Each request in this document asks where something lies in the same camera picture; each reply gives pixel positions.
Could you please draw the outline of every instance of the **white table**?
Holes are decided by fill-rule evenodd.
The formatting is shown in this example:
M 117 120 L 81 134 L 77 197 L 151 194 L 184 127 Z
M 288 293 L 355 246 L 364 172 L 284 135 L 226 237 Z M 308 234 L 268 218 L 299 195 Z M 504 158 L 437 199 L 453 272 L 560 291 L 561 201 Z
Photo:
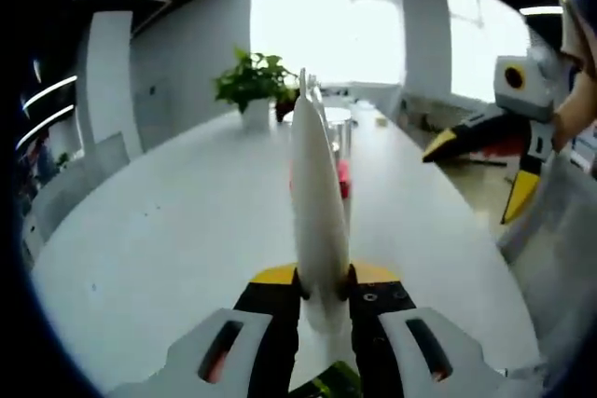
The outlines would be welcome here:
M 489 231 L 375 110 L 355 112 L 353 259 L 398 273 L 415 303 L 475 337 L 494 367 L 535 361 L 535 333 Z M 161 368 L 169 346 L 258 271 L 295 259 L 288 129 L 246 135 L 238 114 L 134 161 L 56 229 L 33 282 L 65 347 L 101 392 Z M 325 366 L 299 328 L 293 385 Z

